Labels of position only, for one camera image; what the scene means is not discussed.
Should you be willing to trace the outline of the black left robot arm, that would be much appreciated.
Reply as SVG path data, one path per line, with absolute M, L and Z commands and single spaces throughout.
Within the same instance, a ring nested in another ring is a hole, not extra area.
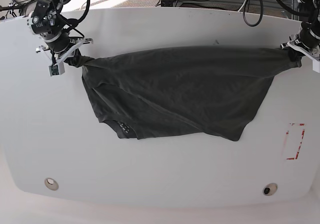
M 303 22 L 300 31 L 295 35 L 293 43 L 297 47 L 310 53 L 319 48 L 320 44 L 320 0 L 300 0 L 298 10 L 295 11 L 284 4 L 282 0 L 276 2 L 287 12 L 300 17 Z

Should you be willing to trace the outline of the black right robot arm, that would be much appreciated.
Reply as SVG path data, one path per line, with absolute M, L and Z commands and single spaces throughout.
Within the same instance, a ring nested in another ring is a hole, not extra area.
M 37 0 L 35 9 L 28 16 L 27 25 L 33 35 L 38 35 L 48 46 L 52 63 L 72 46 L 72 41 L 83 40 L 84 34 L 77 26 L 85 20 L 91 0 L 86 0 L 86 8 L 79 19 L 67 19 L 62 15 L 63 6 L 71 0 Z

